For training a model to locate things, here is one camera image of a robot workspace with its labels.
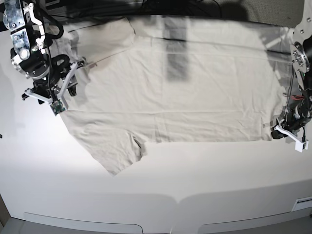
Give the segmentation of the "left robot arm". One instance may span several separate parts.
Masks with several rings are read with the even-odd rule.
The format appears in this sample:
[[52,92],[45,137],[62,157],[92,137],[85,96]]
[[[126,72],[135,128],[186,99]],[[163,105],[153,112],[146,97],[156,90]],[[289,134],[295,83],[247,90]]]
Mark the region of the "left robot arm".
[[301,22],[295,27],[290,45],[292,67],[302,97],[274,126],[271,136],[281,139],[295,134],[312,119],[312,2],[304,1]]

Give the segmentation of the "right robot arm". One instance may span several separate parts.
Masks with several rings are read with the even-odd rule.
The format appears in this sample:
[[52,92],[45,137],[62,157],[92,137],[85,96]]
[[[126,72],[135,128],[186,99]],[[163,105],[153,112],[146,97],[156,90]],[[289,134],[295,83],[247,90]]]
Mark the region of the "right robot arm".
[[5,0],[2,4],[3,25],[13,44],[11,63],[33,80],[33,88],[27,89],[22,99],[56,99],[61,92],[58,83],[65,81],[72,65],[68,55],[52,56],[50,52],[53,41],[64,33],[62,24],[31,0]]

